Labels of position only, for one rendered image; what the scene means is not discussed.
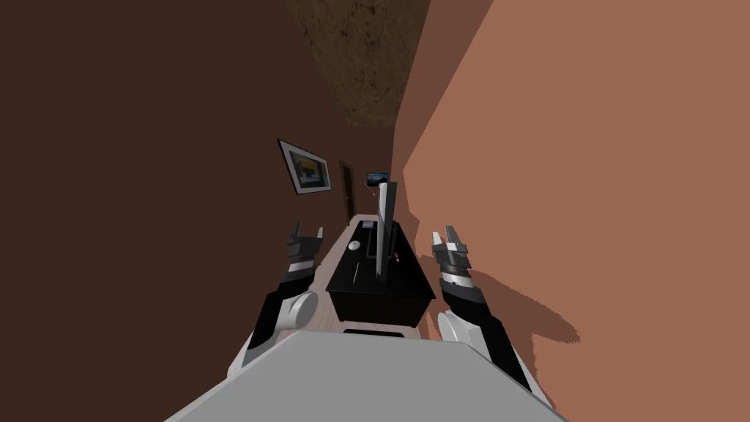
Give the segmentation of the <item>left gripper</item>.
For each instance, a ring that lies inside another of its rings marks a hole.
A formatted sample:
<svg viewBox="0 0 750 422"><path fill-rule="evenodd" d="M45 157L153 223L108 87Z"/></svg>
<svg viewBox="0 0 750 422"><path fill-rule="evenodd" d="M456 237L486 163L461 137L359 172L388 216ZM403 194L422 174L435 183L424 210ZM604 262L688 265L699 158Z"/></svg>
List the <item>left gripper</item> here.
<svg viewBox="0 0 750 422"><path fill-rule="evenodd" d="M321 247L321 239L324 237L322 227L319 227L316 237L300 237L300 229L301 221L296 221L286 242L289 247L287 257L291 263L313 261Z"/></svg>

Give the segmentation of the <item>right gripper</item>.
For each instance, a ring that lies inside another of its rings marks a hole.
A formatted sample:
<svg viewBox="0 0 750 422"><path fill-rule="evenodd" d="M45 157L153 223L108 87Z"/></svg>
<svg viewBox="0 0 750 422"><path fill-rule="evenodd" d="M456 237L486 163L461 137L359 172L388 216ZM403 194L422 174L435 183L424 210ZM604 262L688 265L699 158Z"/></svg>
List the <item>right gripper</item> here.
<svg viewBox="0 0 750 422"><path fill-rule="evenodd" d="M453 226L445 226L446 243L438 232L432 232L432 251L442 273L467 275L471 268L464 245Z"/></svg>

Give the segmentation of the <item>dark brown door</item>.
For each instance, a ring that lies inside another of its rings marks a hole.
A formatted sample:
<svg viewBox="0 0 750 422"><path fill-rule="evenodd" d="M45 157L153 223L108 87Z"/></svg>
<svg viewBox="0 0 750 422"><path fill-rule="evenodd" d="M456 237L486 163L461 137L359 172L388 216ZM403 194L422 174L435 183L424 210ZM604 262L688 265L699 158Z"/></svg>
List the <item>dark brown door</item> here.
<svg viewBox="0 0 750 422"><path fill-rule="evenodd" d="M345 210L347 222L350 222L356 216L356 201L354 199L354 184L352 168L349 164L339 160L341 170L342 192L344 194Z"/></svg>

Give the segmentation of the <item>grey flat monitor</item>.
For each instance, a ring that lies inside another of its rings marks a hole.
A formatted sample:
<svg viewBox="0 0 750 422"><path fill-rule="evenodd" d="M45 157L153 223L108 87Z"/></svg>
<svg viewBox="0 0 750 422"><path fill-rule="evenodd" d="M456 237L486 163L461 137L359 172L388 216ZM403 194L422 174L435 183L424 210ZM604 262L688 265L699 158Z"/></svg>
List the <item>grey flat monitor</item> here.
<svg viewBox="0 0 750 422"><path fill-rule="evenodd" d="M393 246L391 238L397 186L396 182L379 184L376 274L378 280L382 283L387 280L388 266L391 261L391 248Z"/></svg>

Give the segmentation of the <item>framed yellow blue picture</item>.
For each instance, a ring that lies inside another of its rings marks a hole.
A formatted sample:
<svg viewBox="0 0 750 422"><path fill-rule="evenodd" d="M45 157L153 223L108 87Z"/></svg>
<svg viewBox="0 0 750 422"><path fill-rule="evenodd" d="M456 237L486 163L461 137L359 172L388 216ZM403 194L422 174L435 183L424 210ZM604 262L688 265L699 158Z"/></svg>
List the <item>framed yellow blue picture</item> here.
<svg viewBox="0 0 750 422"><path fill-rule="evenodd" d="M298 195L331 190L327 161L278 138L286 167Z"/></svg>

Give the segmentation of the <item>black desk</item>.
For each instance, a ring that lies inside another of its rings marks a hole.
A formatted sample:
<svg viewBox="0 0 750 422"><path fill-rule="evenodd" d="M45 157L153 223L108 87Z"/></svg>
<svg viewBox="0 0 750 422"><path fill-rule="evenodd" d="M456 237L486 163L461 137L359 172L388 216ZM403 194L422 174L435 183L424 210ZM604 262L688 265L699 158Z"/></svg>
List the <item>black desk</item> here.
<svg viewBox="0 0 750 422"><path fill-rule="evenodd" d="M347 243L359 242L355 250L344 247L326 292L342 322L417 327L430 302L436 298L431 285L404 236L399 222L393 223L395 254L387 266L387 279L376 274L376 224L364 228L359 221Z"/></svg>

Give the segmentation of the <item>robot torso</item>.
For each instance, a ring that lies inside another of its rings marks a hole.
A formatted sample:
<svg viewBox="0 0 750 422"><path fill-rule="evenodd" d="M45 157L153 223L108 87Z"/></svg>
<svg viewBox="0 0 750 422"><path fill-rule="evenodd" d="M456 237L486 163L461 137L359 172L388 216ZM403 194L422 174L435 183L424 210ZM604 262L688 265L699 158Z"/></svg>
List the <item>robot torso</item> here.
<svg viewBox="0 0 750 422"><path fill-rule="evenodd" d="M469 346L299 331L166 422L567 422Z"/></svg>

